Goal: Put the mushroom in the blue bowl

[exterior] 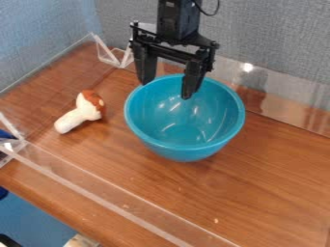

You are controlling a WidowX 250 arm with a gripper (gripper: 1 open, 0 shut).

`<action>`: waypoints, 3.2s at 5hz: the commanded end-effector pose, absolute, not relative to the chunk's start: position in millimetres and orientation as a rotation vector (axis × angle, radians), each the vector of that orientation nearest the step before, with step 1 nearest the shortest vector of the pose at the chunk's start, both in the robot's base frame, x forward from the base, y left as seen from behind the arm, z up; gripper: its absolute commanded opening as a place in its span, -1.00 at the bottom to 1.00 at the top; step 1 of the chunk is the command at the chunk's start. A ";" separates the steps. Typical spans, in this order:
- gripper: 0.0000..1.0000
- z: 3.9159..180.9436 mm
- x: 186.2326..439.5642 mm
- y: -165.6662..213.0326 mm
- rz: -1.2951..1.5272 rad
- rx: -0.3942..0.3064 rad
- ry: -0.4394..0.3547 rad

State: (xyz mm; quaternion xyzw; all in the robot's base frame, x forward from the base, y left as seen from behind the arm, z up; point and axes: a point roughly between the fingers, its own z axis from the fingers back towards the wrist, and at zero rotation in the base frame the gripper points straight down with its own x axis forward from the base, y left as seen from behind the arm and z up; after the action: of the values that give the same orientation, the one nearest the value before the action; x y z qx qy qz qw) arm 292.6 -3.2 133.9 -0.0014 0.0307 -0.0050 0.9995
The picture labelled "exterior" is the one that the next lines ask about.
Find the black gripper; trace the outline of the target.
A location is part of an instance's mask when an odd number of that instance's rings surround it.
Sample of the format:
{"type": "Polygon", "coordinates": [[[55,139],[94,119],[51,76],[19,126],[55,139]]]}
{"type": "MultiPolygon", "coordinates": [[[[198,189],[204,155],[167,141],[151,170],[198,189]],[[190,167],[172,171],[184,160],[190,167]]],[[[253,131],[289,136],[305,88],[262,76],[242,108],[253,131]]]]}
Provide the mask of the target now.
{"type": "Polygon", "coordinates": [[[201,14],[216,16],[202,9],[202,0],[158,0],[157,23],[134,21],[130,25],[130,46],[139,82],[146,85],[157,76],[158,58],[186,64],[182,98],[189,99],[200,90],[208,71],[213,70],[220,43],[200,33],[201,14]]]}

